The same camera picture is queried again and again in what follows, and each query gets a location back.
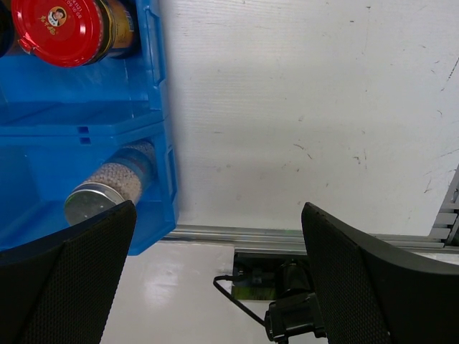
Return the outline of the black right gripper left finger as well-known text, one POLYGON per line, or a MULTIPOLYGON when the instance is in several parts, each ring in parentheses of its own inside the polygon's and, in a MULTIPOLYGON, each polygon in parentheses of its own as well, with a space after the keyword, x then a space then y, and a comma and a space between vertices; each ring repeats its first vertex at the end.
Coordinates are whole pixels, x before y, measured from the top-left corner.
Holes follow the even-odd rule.
POLYGON ((1 252, 2 343, 99 343, 136 226, 125 201, 1 252))

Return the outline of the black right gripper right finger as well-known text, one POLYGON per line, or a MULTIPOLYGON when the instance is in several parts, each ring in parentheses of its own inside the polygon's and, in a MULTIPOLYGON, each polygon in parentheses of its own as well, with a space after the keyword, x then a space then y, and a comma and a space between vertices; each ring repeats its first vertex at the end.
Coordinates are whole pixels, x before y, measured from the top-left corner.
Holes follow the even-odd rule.
POLYGON ((379 241, 312 203, 335 237, 306 248, 329 343, 457 343, 458 266, 379 241))

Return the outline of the silver-lid pepper jar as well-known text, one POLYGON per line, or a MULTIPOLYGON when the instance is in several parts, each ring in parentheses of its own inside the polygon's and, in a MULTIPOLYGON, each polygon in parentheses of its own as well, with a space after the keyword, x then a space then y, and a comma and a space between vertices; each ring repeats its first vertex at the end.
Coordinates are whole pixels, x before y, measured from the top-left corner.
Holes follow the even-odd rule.
POLYGON ((150 141, 119 148, 67 197, 67 223, 79 224, 125 201, 137 204, 156 175, 156 154, 150 141))

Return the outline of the red-lid sauce jar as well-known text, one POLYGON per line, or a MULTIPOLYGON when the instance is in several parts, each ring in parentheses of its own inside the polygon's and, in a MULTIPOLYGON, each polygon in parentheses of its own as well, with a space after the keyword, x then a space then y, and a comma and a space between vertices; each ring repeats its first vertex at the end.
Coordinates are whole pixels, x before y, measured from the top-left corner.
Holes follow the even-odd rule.
POLYGON ((13 1, 11 14, 24 52, 57 67, 126 58, 139 46, 129 1, 13 1))
POLYGON ((11 1, 1 0, 1 57, 12 54, 16 44, 16 29, 11 14, 11 1))

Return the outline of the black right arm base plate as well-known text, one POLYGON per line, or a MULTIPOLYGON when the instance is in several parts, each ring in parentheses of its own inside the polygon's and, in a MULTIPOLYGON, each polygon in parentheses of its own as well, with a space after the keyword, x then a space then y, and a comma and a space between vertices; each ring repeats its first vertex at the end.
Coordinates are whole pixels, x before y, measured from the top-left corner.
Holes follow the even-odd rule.
POLYGON ((236 253, 231 274, 214 287, 263 326, 272 343, 313 333, 326 338, 309 258, 297 254, 236 253))

